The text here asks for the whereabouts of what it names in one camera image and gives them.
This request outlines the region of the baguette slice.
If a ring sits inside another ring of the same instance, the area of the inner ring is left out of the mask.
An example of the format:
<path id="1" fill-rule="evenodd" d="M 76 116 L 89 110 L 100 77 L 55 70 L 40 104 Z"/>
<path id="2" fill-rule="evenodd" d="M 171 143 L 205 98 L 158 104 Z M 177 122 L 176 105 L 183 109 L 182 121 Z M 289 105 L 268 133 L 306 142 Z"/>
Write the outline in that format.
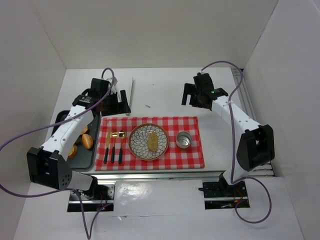
<path id="1" fill-rule="evenodd" d="M 157 149 L 158 149 L 158 136 L 155 132 L 151 132 L 149 134 L 147 146 L 150 151 L 152 151 L 152 152 L 157 151 Z"/>

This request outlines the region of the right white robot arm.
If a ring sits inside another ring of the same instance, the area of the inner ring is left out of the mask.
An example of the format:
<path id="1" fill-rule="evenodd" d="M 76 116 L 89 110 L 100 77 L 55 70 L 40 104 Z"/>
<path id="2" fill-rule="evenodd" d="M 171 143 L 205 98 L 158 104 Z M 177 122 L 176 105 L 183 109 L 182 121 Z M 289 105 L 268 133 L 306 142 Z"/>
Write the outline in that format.
<path id="1" fill-rule="evenodd" d="M 193 81 L 184 85 L 182 105 L 213 111 L 231 126 L 231 167 L 207 190 L 228 196 L 241 186 L 249 172 L 275 158 L 274 131 L 270 125 L 261 125 L 249 117 L 223 88 L 215 88 L 208 73 L 198 73 Z"/>

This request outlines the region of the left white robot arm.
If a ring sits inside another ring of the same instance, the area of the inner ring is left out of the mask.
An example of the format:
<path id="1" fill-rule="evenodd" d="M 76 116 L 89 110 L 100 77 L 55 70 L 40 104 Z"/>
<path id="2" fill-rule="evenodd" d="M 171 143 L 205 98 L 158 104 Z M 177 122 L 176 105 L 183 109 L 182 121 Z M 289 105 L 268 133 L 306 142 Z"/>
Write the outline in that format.
<path id="1" fill-rule="evenodd" d="M 55 190 L 78 190 L 93 198 L 99 190 L 96 177 L 73 171 L 68 154 L 85 127 L 96 115 L 130 113 L 125 90 L 117 91 L 117 79 L 93 78 L 90 88 L 72 102 L 70 111 L 54 134 L 40 147 L 26 154 L 31 182 Z"/>

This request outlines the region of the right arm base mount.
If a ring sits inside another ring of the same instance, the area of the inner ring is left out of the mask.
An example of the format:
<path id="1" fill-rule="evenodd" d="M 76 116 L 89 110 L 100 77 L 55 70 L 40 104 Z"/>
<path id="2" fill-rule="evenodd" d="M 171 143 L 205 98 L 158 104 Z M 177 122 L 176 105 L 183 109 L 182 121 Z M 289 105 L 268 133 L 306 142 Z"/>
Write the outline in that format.
<path id="1" fill-rule="evenodd" d="M 198 188 L 203 193 L 206 210 L 249 208 L 247 187 L 244 181 L 228 185 L 221 173 L 217 181 L 205 181 Z"/>

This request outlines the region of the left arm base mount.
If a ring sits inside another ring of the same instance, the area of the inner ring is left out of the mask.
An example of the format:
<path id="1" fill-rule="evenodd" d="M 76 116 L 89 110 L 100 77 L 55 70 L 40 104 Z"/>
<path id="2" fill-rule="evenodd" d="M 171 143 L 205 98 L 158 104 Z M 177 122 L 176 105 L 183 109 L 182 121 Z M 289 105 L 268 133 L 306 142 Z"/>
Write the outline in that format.
<path id="1" fill-rule="evenodd" d="M 97 177 L 92 177 L 89 190 L 69 188 L 68 213 L 114 211 L 115 184 L 102 184 Z"/>

